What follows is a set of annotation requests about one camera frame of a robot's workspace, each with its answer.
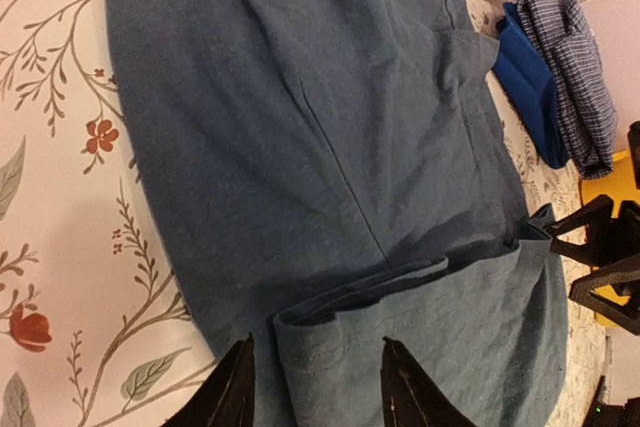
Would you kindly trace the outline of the floral patterned table cloth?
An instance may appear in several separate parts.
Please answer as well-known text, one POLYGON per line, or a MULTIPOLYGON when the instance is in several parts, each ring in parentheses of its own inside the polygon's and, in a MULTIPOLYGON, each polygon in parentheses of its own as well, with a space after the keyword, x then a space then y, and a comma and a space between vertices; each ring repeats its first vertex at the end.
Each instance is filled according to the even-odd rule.
POLYGON ((154 224, 105 0, 1 0, 1 422, 152 426, 214 361, 154 224))

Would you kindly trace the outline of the grey blue garment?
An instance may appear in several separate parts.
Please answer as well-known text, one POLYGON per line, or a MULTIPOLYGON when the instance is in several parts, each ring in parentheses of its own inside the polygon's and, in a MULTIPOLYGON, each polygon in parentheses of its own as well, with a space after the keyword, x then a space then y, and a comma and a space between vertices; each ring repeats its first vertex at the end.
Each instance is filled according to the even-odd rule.
POLYGON ((215 355, 255 339, 259 426, 379 426, 401 341, 478 426, 542 426, 566 286, 466 0, 106 0, 145 195, 215 355))

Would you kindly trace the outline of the folded royal blue garment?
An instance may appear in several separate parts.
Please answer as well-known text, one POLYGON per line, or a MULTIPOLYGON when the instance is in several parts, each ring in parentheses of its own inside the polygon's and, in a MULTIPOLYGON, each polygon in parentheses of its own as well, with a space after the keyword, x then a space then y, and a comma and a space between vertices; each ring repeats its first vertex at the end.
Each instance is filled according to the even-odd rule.
POLYGON ((569 155, 557 120, 557 88, 549 66, 524 32, 517 6, 503 4, 496 24, 499 40, 493 72, 509 97, 537 153, 547 166, 561 169, 569 155))

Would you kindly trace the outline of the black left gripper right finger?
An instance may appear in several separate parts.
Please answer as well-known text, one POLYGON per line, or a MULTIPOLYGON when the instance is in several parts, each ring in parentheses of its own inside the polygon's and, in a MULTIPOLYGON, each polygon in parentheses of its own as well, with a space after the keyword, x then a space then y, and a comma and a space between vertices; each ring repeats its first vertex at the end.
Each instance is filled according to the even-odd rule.
POLYGON ((399 340, 384 338, 380 383, 386 427, 474 427, 399 340))

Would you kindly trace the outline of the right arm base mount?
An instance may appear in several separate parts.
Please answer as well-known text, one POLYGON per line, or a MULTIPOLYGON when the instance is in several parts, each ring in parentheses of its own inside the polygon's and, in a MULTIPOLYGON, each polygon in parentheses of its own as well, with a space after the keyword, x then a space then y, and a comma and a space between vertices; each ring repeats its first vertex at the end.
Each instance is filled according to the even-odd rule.
POLYGON ((624 405, 604 402, 606 377, 601 376, 585 420, 585 426, 639 427, 639 398, 631 398, 624 405))

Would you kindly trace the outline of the blue checkered button shirt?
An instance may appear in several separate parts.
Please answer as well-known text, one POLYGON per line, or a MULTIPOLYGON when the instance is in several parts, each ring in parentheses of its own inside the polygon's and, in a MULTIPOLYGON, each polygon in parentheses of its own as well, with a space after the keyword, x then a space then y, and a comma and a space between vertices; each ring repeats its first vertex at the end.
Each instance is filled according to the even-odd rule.
POLYGON ((617 112, 595 36, 578 0, 518 0, 524 32, 556 82, 557 120, 569 157, 585 180, 613 172, 617 112))

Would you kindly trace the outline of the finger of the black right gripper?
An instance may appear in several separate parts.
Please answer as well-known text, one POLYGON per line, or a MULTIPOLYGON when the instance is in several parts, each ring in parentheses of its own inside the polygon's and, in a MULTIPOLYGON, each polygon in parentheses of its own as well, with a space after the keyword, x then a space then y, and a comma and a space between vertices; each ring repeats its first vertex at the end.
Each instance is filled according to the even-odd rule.
POLYGON ((569 299, 638 335, 639 257, 631 256, 577 279, 569 299))
POLYGON ((614 200, 599 195, 573 214, 544 228, 552 237, 551 250, 591 267, 606 267, 639 253, 639 204, 632 200, 620 203, 613 215, 614 200), (584 229, 582 244, 562 239, 575 230, 584 229))

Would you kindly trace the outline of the yellow plastic laundry basket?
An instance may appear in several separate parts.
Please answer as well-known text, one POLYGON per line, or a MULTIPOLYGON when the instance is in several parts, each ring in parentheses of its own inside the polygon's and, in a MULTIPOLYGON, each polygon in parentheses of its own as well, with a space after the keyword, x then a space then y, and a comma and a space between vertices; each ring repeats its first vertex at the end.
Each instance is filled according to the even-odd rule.
POLYGON ((596 283, 587 289, 592 310, 612 324, 639 334, 639 149, 614 155, 613 172, 583 181, 581 200, 607 201, 604 224, 587 227, 595 245, 596 283))

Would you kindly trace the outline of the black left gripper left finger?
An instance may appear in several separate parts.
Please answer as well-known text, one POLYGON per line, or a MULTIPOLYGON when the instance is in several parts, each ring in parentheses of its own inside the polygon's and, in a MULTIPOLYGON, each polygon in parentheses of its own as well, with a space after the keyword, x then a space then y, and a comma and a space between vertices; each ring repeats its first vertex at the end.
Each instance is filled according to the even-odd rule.
POLYGON ((255 342, 239 340, 187 403, 163 427, 252 427, 255 415, 255 342))

